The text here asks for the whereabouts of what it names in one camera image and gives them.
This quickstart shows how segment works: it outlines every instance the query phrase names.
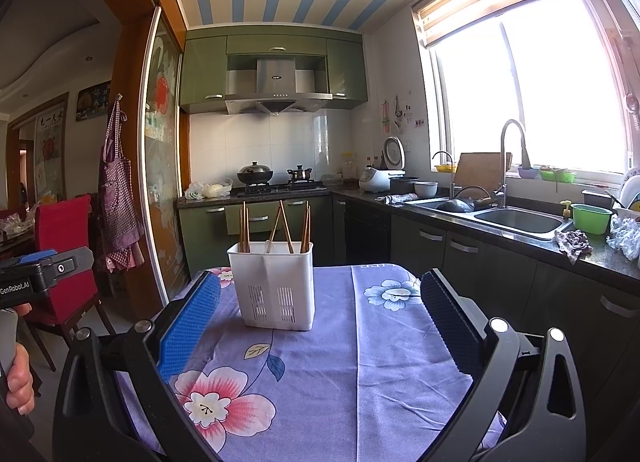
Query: tablecloth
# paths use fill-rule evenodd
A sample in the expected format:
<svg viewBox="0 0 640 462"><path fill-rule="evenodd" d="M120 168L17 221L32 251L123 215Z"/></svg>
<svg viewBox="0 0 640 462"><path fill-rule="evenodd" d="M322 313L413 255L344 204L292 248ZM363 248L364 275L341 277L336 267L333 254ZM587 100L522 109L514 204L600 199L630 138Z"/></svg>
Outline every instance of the tablecloth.
<svg viewBox="0 0 640 462"><path fill-rule="evenodd" d="M230 269L211 271L220 304L170 384L225 462L414 462L471 385L402 267L315 268L309 332L246 327ZM121 388L142 441L161 451L126 378ZM503 425L497 414L480 448Z"/></svg>

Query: stainless steel range hood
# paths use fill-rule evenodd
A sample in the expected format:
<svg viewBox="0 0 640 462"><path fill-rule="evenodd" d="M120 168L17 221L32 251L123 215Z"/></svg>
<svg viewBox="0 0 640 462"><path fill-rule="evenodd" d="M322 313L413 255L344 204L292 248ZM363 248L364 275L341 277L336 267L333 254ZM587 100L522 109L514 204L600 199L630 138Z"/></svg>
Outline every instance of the stainless steel range hood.
<svg viewBox="0 0 640 462"><path fill-rule="evenodd" d="M295 58L259 58L256 93L225 96L229 114L264 112L317 112L334 97L331 94L296 92Z"/></svg>

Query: blue flower print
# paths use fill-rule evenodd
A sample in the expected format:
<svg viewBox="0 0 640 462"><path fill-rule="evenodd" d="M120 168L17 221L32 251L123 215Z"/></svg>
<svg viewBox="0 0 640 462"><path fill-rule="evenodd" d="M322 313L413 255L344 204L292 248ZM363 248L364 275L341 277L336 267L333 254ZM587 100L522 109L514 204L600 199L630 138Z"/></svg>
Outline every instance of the blue flower print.
<svg viewBox="0 0 640 462"><path fill-rule="evenodd" d="M364 291L372 305L384 305L389 310L400 310L406 305L421 304L420 285L415 277L406 282L385 280L379 286L369 287Z"/></svg>

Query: wooden chair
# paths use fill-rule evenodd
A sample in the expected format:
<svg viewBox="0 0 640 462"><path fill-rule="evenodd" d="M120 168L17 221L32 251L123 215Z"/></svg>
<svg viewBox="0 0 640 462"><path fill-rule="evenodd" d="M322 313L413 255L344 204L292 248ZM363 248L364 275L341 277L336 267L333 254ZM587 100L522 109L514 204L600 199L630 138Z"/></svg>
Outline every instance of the wooden chair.
<svg viewBox="0 0 640 462"><path fill-rule="evenodd" d="M42 205L36 210L35 239L36 250L55 249L69 251L89 245L88 219L90 196L84 195L56 204ZM78 320L94 306L109 334L115 330L102 307L95 285L94 272L86 270L49 289L49 297L33 305L24 320L33 339L40 347L52 371L56 366L49 355L38 329L53 333L71 344L70 331L78 331Z"/></svg>

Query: cutting board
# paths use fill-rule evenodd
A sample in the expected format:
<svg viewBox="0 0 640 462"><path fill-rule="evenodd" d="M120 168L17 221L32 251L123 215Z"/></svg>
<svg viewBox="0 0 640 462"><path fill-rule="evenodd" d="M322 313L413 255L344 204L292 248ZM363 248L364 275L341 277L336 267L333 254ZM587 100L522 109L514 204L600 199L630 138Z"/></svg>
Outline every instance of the cutting board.
<svg viewBox="0 0 640 462"><path fill-rule="evenodd" d="M510 167L511 153L507 152L507 170ZM456 186L480 186L491 193L500 188L502 173L499 152L460 153L455 176ZM476 192L481 193L479 190L468 191L471 196L475 196Z"/></svg>

